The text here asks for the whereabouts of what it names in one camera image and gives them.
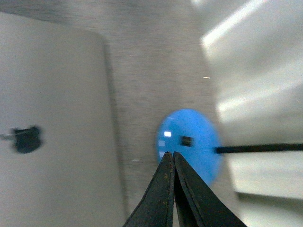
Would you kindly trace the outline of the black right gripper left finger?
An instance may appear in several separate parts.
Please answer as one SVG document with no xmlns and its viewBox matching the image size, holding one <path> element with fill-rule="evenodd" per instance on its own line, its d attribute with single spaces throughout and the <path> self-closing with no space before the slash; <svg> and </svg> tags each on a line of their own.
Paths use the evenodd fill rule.
<svg viewBox="0 0 303 227">
<path fill-rule="evenodd" d="M 172 153 L 160 161 L 141 201 L 124 223 L 125 227 L 173 226 L 175 164 Z"/>
</svg>

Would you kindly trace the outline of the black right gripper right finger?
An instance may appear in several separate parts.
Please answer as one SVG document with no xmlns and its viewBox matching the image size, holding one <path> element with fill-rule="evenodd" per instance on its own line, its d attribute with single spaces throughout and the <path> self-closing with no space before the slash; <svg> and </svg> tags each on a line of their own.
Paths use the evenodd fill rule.
<svg viewBox="0 0 303 227">
<path fill-rule="evenodd" d="M 175 152 L 173 157 L 175 201 L 181 227 L 246 226 L 219 200 L 180 153 Z"/>
</svg>

